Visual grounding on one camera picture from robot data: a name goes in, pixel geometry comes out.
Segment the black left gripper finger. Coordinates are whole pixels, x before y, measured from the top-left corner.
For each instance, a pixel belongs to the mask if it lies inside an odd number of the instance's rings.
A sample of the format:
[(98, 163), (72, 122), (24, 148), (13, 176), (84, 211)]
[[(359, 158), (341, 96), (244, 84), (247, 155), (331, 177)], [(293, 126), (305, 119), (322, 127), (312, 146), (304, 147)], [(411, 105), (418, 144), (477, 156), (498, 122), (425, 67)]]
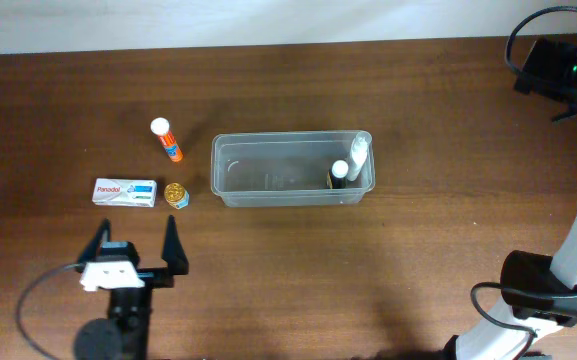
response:
[(111, 225), (108, 219), (104, 219), (98, 227), (92, 240), (84, 247), (77, 258), (79, 264), (85, 264), (94, 260), (100, 251), (101, 246), (110, 239)]
[(161, 258), (167, 264), (171, 275), (189, 274), (189, 261), (181, 244), (173, 215), (167, 218)]

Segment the dark bottle white cap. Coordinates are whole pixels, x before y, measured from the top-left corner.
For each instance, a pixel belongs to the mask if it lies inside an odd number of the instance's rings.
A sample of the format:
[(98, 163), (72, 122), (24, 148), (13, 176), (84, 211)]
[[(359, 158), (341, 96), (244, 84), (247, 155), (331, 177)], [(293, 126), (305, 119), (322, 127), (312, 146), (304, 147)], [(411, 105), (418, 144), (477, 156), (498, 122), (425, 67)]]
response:
[(327, 173), (327, 186), (330, 189), (343, 189), (347, 184), (349, 165), (345, 160), (336, 160)]

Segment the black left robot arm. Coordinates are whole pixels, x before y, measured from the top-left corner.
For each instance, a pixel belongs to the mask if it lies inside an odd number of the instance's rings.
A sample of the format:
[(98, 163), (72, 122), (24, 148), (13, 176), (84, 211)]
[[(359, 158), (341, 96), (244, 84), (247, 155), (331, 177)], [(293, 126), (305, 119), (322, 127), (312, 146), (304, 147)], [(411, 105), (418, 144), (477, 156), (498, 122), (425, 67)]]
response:
[(109, 293), (107, 315), (87, 322), (76, 334), (77, 359), (144, 359), (147, 356), (152, 293), (172, 288), (176, 276), (189, 273), (175, 218), (167, 218), (162, 247), (164, 267), (141, 268), (133, 243), (113, 241), (105, 219), (78, 257), (76, 271), (87, 292)]

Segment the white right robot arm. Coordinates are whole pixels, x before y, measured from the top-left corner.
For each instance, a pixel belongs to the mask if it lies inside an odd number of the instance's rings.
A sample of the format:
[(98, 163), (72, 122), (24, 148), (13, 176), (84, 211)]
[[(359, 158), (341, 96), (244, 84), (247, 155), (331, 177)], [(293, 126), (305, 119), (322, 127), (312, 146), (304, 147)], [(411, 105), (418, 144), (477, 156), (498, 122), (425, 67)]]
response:
[[(577, 6), (568, 10), (577, 13)], [(509, 35), (504, 52), (517, 77), (515, 90), (566, 104), (567, 111), (554, 116), (554, 122), (577, 116), (577, 46), (540, 38), (517, 67), (512, 61), (515, 38)], [(577, 215), (554, 255), (511, 252), (499, 282), (474, 285), (470, 299), (482, 319), (448, 341), (443, 359), (525, 359), (539, 339), (577, 325)]]

